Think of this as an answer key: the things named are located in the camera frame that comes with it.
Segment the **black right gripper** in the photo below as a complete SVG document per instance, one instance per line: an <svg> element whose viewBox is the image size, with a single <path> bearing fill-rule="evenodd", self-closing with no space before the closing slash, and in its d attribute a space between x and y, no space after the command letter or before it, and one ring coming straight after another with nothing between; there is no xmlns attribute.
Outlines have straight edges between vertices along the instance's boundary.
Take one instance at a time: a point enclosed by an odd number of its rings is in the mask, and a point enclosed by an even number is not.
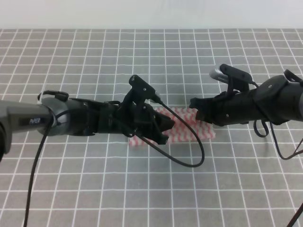
<svg viewBox="0 0 303 227"><path fill-rule="evenodd" d="M245 124L254 120L266 120L253 100L255 90L241 92L230 97L191 98L189 108L198 109L196 120L218 126Z"/></svg>

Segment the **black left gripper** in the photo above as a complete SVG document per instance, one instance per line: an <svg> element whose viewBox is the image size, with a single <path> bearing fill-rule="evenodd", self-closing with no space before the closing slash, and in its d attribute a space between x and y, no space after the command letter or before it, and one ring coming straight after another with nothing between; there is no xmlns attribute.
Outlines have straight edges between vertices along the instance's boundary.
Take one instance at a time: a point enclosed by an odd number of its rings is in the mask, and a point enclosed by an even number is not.
<svg viewBox="0 0 303 227"><path fill-rule="evenodd" d="M160 130L170 130L175 122L154 109L148 103L139 108L134 102L122 105L119 101L93 102L93 133L123 134L127 137L143 136L159 145L167 143L169 137Z"/></svg>

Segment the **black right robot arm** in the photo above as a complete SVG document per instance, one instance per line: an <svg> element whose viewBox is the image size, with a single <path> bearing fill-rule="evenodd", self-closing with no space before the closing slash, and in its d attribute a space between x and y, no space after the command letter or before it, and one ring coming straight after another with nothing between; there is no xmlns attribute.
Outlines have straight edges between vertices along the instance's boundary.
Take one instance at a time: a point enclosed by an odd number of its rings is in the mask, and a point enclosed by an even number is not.
<svg viewBox="0 0 303 227"><path fill-rule="evenodd" d="M196 109L196 119L218 126L247 124L263 120L275 125L303 120L303 82L296 75L289 81L274 76L255 89L250 74L225 66L210 76L228 85L227 91L212 98L192 98L189 107Z"/></svg>

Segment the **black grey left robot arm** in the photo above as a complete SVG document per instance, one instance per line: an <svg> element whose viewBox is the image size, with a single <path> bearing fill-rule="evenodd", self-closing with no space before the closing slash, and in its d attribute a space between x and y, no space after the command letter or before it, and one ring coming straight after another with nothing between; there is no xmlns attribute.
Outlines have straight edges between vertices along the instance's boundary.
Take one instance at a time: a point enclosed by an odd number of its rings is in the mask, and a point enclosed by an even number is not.
<svg viewBox="0 0 303 227"><path fill-rule="evenodd" d="M165 144L164 132L175 122L155 111L144 100L98 102L70 98L65 92L47 90L40 104L2 100L0 102L0 155L10 151L15 132L37 130L48 136L93 136L96 133L123 134L132 137L139 133L157 144Z"/></svg>

